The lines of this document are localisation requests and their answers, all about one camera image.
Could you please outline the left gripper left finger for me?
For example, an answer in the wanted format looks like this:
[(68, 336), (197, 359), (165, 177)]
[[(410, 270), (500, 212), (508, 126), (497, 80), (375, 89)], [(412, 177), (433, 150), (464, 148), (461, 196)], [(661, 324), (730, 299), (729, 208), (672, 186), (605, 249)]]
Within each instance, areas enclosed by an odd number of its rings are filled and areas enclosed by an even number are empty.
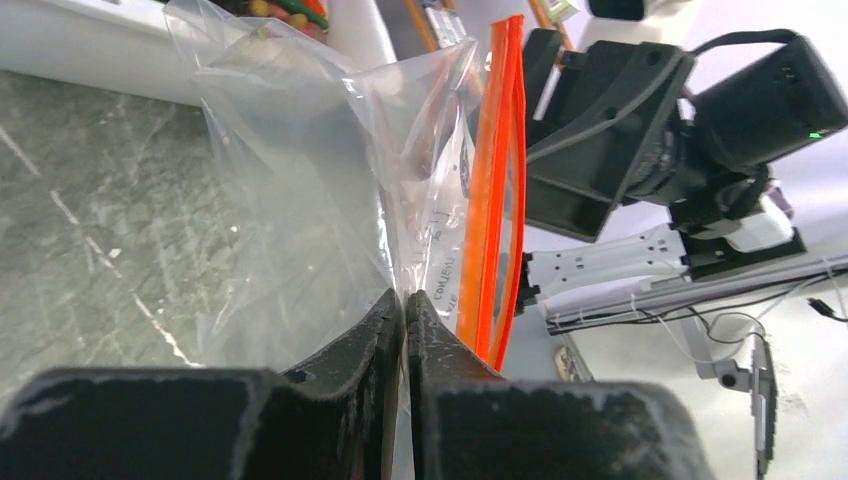
[(387, 479), (402, 308), (385, 291), (303, 362), (62, 368), (1, 418), (5, 479)]

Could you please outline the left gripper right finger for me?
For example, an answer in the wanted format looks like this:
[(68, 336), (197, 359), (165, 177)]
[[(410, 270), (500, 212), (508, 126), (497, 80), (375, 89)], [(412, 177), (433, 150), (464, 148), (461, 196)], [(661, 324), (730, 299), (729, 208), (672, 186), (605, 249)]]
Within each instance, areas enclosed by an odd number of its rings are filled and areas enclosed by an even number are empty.
[(424, 291), (405, 306), (419, 479), (710, 479), (695, 425), (639, 382), (508, 380), (442, 323)]

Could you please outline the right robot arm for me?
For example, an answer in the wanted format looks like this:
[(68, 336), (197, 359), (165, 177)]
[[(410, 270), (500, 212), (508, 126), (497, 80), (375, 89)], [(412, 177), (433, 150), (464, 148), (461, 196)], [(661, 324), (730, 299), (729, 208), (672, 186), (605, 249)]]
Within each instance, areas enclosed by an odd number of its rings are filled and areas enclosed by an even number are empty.
[(845, 129), (847, 103), (808, 39), (733, 32), (708, 49), (775, 50), (698, 95), (697, 52), (599, 40), (523, 49), (528, 224), (578, 241), (523, 257), (515, 309), (620, 279), (736, 276), (804, 254), (771, 164)]

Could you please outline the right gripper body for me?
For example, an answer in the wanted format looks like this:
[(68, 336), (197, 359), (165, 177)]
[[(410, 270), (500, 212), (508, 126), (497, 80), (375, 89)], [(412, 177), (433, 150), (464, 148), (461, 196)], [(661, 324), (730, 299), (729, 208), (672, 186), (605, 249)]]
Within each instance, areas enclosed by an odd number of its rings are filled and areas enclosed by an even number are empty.
[(576, 52), (528, 145), (526, 221), (594, 242), (637, 179), (695, 63), (675, 45), (599, 40)]

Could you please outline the clear zip top bag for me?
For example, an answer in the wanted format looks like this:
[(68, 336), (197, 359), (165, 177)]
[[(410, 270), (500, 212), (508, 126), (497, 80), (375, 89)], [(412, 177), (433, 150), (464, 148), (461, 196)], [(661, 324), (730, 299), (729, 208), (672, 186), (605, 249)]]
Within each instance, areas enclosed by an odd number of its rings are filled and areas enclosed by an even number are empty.
[(248, 240), (201, 322), (257, 371), (235, 479), (423, 477), (441, 394), (500, 379), (524, 222), (524, 20), (367, 68), (298, 31), (172, 1)]

